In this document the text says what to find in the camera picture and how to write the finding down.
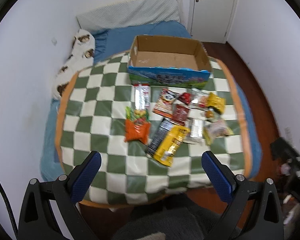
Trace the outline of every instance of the black cable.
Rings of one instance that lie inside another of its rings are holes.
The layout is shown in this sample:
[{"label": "black cable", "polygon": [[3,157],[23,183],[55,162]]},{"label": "black cable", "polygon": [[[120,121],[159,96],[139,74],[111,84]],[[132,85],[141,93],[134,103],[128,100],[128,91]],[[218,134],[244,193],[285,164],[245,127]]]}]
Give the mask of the black cable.
[{"label": "black cable", "polygon": [[7,211],[8,211],[8,214],[9,214],[9,218],[10,218],[10,221],[11,221],[13,232],[14,232],[14,234],[16,236],[16,239],[18,240],[18,228],[17,228],[17,224],[16,224],[16,221],[14,219],[12,208],[10,206],[8,197],[7,197],[6,193],[3,190],[3,187],[1,186],[1,183],[0,183],[0,193],[2,195],[2,198],[4,200],[5,205],[7,207]]}]

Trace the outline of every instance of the candy wrapper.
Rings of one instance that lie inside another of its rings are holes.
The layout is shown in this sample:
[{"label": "candy wrapper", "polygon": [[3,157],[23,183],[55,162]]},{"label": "candy wrapper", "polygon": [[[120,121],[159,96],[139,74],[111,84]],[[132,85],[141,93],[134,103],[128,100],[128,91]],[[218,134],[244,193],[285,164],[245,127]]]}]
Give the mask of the candy wrapper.
[{"label": "candy wrapper", "polygon": [[151,155],[152,158],[159,163],[170,167],[172,165],[173,155],[189,131],[189,128],[175,125],[169,120],[164,119],[154,139],[146,149],[146,153]]},{"label": "candy wrapper", "polygon": [[182,103],[189,105],[191,102],[191,94],[190,93],[183,93],[178,97],[178,100]]},{"label": "candy wrapper", "polygon": [[225,111],[226,100],[224,98],[220,98],[213,93],[209,94],[207,99],[207,107],[213,107],[216,112],[219,114],[223,114]]},{"label": "candy wrapper", "polygon": [[207,108],[204,116],[207,118],[207,121],[209,122],[215,122],[218,119],[220,119],[220,114],[216,112],[213,107]]},{"label": "candy wrapper", "polygon": [[148,143],[150,130],[149,122],[149,87],[138,85],[135,87],[135,109],[126,107],[125,142],[139,140]]},{"label": "candy wrapper", "polygon": [[201,144],[203,142],[204,120],[198,118],[189,118],[187,127],[190,129],[185,143]]},{"label": "candy wrapper", "polygon": [[209,94],[202,92],[196,88],[191,89],[192,100],[189,104],[190,108],[203,109],[207,106]]},{"label": "candy wrapper", "polygon": [[150,108],[150,98],[149,98],[149,86],[136,85],[135,88],[135,108],[138,110],[144,110]]},{"label": "candy wrapper", "polygon": [[188,113],[189,113],[189,108],[186,108],[185,106],[182,105],[176,105],[174,111],[173,111],[173,115],[172,115],[172,119],[171,121],[173,123],[179,124],[184,126],[185,122],[187,120],[188,117]]},{"label": "candy wrapper", "polygon": [[233,135],[233,131],[226,125],[225,120],[219,119],[207,127],[203,131],[206,145],[211,145],[216,137]]},{"label": "candy wrapper", "polygon": [[172,118],[172,103],[178,98],[178,96],[178,93],[174,93],[163,88],[152,112],[167,118]]}]

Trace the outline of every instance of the wall outlet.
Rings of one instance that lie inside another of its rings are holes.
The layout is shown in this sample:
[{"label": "wall outlet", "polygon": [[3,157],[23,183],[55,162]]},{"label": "wall outlet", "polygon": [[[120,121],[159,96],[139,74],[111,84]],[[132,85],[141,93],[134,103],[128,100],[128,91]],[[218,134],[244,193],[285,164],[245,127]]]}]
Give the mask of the wall outlet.
[{"label": "wall outlet", "polygon": [[292,134],[291,134],[291,128],[290,127],[286,127],[284,129],[284,132],[286,134],[286,139],[287,139],[287,142],[293,146],[293,141],[292,141]]}]

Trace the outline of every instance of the cardboard box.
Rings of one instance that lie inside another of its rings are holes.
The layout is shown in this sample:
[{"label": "cardboard box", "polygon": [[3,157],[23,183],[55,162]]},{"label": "cardboard box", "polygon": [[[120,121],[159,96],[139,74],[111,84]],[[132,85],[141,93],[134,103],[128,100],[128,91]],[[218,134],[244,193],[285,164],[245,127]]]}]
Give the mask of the cardboard box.
[{"label": "cardboard box", "polygon": [[202,89],[211,65],[201,42],[170,36],[136,36],[128,61],[131,83]]}]

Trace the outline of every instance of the checkered cushion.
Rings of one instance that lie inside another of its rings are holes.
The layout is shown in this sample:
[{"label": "checkered cushion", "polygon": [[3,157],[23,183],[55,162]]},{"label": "checkered cushion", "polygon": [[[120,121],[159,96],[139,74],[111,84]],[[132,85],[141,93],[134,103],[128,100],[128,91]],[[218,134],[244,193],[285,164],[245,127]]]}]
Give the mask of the checkered cushion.
[{"label": "checkered cushion", "polygon": [[[125,143],[125,107],[134,102],[134,88],[127,73],[128,54],[120,53],[81,71],[70,95],[60,142],[65,173],[69,174],[91,150],[100,152],[102,165],[93,180],[86,200],[105,204],[142,204],[187,188],[209,186],[201,167],[201,155],[211,150],[221,163],[235,173],[243,173],[244,156],[237,113],[227,79],[217,62],[211,61],[206,91],[226,98],[223,118],[234,135],[216,138],[208,147],[182,143],[173,165],[168,168],[144,153],[139,141]],[[151,111],[163,87],[151,87]],[[169,88],[178,93],[183,88]],[[191,117],[202,117],[192,109]],[[150,138],[162,116],[150,114]]]}]

